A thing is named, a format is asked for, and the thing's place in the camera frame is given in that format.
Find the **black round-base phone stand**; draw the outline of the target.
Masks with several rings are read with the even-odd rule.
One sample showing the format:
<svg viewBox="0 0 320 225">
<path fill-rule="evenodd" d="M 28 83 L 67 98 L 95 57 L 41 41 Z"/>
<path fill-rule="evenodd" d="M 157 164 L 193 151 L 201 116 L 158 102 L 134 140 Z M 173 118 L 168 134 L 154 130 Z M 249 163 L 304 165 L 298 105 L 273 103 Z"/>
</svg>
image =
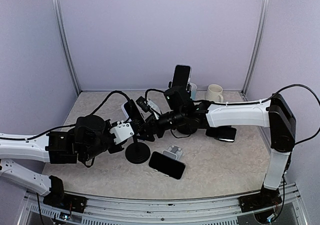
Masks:
<svg viewBox="0 0 320 225">
<path fill-rule="evenodd" d="M 151 150 L 147 144 L 138 141 L 136 135 L 132 139 L 133 143 L 125 149 L 125 158 L 132 164 L 142 164 L 150 158 Z"/>
</svg>

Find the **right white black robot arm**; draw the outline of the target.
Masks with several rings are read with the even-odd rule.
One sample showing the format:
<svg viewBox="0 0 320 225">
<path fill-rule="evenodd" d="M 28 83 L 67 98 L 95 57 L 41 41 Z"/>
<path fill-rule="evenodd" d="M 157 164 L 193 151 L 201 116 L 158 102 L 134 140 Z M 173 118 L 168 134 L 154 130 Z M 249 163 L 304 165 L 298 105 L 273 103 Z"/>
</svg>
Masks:
<svg viewBox="0 0 320 225">
<path fill-rule="evenodd" d="M 266 207 L 275 197 L 296 143 L 296 118 L 278 92 L 271 97 L 245 102 L 214 102 L 192 100 L 181 86 L 163 92 L 171 109 L 149 118 L 148 124 L 157 136 L 180 126 L 191 129 L 210 129 L 226 126 L 257 126 L 270 129 L 271 155 L 261 192 L 256 203 Z"/>
</svg>

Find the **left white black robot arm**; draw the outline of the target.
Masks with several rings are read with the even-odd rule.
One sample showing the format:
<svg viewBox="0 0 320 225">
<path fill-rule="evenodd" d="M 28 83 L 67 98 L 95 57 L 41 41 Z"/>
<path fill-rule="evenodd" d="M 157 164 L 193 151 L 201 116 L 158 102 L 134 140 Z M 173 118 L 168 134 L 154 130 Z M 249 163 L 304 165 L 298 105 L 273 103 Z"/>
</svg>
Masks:
<svg viewBox="0 0 320 225">
<path fill-rule="evenodd" d="M 129 138 L 145 128 L 142 118 L 110 123 L 97 115 L 78 117 L 69 131 L 47 131 L 33 137 L 0 138 L 0 175 L 15 183 L 50 197 L 63 208 L 70 203 L 63 181 L 53 175 L 36 173 L 15 162 L 16 159 L 40 161 L 49 164 L 86 164 L 109 151 L 115 153 Z"/>
</svg>

